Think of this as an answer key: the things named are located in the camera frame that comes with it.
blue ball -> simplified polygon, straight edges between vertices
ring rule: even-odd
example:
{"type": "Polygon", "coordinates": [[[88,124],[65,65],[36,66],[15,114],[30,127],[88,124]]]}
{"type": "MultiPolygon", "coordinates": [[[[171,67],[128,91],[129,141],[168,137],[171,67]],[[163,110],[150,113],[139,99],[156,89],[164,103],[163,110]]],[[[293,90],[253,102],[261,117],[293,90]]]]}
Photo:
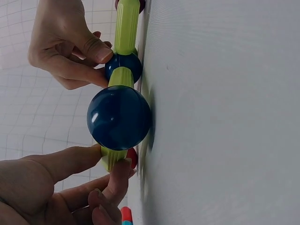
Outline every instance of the blue ball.
{"type": "Polygon", "coordinates": [[[119,55],[115,53],[111,60],[105,64],[105,76],[107,80],[110,80],[114,69],[118,67],[127,67],[130,69],[134,82],[137,82],[140,79],[143,72],[142,64],[134,53],[130,55],[119,55]]]}
{"type": "Polygon", "coordinates": [[[92,99],[87,123],[99,144],[112,150],[127,150],[147,135],[151,112],[138,91],[127,86],[112,86],[92,99]]]}

grid pattern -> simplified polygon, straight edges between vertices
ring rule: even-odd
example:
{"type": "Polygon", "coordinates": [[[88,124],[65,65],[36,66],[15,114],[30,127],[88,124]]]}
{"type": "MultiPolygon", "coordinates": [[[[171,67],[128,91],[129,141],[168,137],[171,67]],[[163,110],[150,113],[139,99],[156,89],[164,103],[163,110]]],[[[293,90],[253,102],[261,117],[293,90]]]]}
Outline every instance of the grid pattern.
{"type": "MultiPolygon", "coordinates": [[[[113,0],[83,0],[89,29],[113,44],[116,11],[113,0]]],[[[86,112],[100,88],[65,90],[41,69],[28,64],[27,51],[38,0],[0,0],[0,160],[47,154],[95,143],[86,112]]],[[[56,191],[106,174],[100,165],[73,175],[56,191]]],[[[127,204],[127,199],[120,207],[127,204]]]]}

yellow-green connector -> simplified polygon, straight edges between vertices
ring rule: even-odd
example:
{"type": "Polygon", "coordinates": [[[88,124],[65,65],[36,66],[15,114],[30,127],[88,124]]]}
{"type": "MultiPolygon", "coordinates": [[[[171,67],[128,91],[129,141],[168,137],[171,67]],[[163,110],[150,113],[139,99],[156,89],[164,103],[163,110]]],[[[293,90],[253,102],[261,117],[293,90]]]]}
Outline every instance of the yellow-green connector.
{"type": "Polygon", "coordinates": [[[127,150],[115,151],[102,146],[101,154],[102,154],[102,158],[101,158],[102,165],[108,172],[111,172],[113,169],[113,165],[116,162],[126,158],[127,150]]]}
{"type": "Polygon", "coordinates": [[[120,55],[130,55],[135,50],[139,0],[120,0],[117,10],[115,51],[120,55]]]}
{"type": "MultiPolygon", "coordinates": [[[[124,85],[133,88],[134,80],[133,75],[130,69],[126,67],[116,68],[109,80],[108,87],[115,85],[124,85]]],[[[106,147],[101,148],[102,158],[101,162],[104,168],[110,172],[113,168],[113,165],[119,160],[123,159],[127,155],[127,150],[116,151],[108,149],[106,147]]]]}

small blue ball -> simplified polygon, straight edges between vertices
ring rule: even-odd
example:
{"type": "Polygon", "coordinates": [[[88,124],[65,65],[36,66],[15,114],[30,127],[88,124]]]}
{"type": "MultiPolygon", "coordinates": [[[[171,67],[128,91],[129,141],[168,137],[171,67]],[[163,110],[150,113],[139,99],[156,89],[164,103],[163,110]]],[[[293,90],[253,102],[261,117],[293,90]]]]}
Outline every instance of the small blue ball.
{"type": "Polygon", "coordinates": [[[142,64],[134,53],[131,53],[130,55],[119,55],[115,53],[111,60],[105,64],[105,76],[108,81],[110,80],[114,69],[119,67],[127,67],[130,69],[134,82],[137,82],[140,79],[143,72],[142,64]]]}
{"type": "Polygon", "coordinates": [[[127,150],[147,135],[151,112],[138,91],[127,86],[112,86],[92,99],[87,123],[99,144],[113,150],[127,150]]]}

fingernail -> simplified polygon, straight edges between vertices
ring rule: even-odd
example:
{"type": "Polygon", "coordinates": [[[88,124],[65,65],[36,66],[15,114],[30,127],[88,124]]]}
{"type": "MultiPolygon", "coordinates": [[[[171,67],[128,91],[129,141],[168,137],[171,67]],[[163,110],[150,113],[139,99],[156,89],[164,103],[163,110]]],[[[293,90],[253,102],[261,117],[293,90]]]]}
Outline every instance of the fingernail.
{"type": "Polygon", "coordinates": [[[132,162],[131,158],[125,158],[125,160],[126,160],[127,162],[129,162],[129,165],[131,165],[131,162],[132,162]]]}
{"type": "Polygon", "coordinates": [[[129,178],[133,177],[133,175],[135,175],[136,173],[136,169],[131,169],[130,172],[129,172],[129,178]]]}
{"type": "Polygon", "coordinates": [[[98,188],[96,188],[95,191],[98,191],[98,197],[101,197],[103,195],[102,192],[98,188]]]}
{"type": "Polygon", "coordinates": [[[99,61],[104,61],[109,55],[112,54],[112,50],[109,48],[102,48],[97,54],[97,59],[99,61]]]}

